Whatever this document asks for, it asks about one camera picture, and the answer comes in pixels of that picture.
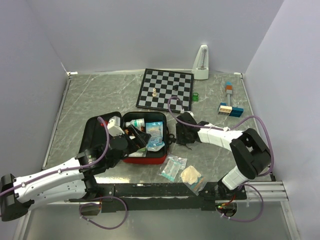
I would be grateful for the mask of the white gauze pad bag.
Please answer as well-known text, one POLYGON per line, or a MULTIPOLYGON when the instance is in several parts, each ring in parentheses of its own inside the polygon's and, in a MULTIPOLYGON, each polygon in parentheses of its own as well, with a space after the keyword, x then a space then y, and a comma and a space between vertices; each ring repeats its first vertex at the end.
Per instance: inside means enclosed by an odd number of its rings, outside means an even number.
POLYGON ((144 152, 144 153, 136 151, 136 152, 133 152, 133 153, 129 154, 128 156, 130 158, 144 158, 146 156, 146 154, 147 154, 147 151, 144 152))

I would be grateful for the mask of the white medicine bottle green label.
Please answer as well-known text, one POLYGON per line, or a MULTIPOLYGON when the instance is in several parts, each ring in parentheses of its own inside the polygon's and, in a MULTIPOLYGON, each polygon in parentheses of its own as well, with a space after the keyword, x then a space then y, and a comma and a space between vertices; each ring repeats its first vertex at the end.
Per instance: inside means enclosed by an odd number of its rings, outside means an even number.
POLYGON ((130 125, 133 125, 134 127, 144 127, 145 126, 145 120, 143 118, 139 119, 133 119, 131 121, 125 122, 125 126, 128 127, 130 125))

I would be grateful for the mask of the blue white gauze packet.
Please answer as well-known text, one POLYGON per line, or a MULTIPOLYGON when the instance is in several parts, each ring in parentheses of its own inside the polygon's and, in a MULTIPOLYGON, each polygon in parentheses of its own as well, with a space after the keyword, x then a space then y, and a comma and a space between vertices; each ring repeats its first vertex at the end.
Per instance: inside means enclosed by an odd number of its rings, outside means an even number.
POLYGON ((165 146, 163 141, 164 126, 162 121, 147 122, 145 124, 145 130, 147 134, 151 135, 146 146, 148 152, 158 152, 165 146))

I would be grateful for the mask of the black red medicine kit case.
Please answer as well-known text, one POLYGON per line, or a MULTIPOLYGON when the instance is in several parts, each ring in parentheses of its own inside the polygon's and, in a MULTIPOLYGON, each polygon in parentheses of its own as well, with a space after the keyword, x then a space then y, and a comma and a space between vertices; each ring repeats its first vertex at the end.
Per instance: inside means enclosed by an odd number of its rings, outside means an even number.
POLYGON ((167 118, 160 112, 111 112, 90 118, 85 125, 78 153, 81 164, 89 164, 105 156, 96 165, 113 168, 120 160, 131 164, 160 165, 168 153, 167 118), (148 150, 153 134, 149 125, 159 123, 160 149, 148 150))

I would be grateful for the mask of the brown medicine bottle orange label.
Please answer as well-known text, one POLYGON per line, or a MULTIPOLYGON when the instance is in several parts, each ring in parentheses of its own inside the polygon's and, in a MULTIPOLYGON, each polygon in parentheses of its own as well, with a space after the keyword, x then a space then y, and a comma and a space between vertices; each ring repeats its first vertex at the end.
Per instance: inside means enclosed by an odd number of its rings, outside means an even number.
MULTIPOLYGON (((143 126, 140 126, 140 127, 137 127, 137 129, 141 132, 145 132, 145 128, 143 126)), ((127 135, 130 135, 131 133, 129 132, 128 129, 125 129, 124 132, 127 134, 127 135)))

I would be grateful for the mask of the green small box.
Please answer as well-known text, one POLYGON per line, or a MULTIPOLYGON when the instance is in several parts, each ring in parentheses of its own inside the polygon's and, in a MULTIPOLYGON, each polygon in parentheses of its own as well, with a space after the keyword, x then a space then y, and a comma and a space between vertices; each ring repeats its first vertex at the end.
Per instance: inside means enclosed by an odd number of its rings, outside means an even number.
POLYGON ((147 149, 145 147, 138 150, 139 153, 145 153, 146 151, 147 149))

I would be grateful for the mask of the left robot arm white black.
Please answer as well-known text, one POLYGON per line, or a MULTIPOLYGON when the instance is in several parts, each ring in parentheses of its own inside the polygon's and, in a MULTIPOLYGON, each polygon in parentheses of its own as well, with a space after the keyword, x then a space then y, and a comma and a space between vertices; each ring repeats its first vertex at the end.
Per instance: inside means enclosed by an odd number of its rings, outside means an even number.
POLYGON ((89 148, 55 167, 38 173, 0 178, 0 219, 16 220, 31 209, 63 199, 95 200, 99 195, 94 176, 115 167, 130 154, 145 148, 151 135, 128 127, 129 133, 106 135, 106 143, 89 148))

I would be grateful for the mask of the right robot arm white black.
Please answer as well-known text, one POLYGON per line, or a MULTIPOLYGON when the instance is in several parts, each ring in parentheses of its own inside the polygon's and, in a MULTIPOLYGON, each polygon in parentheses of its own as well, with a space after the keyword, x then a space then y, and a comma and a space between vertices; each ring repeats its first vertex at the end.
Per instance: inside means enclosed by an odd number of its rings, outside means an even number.
POLYGON ((184 112, 176 117, 176 142, 211 144, 230 151, 236 166, 218 182, 218 193, 230 199, 243 183, 253 180, 272 163, 269 147, 253 128, 245 131, 220 128, 209 122, 197 123, 193 115, 184 112))

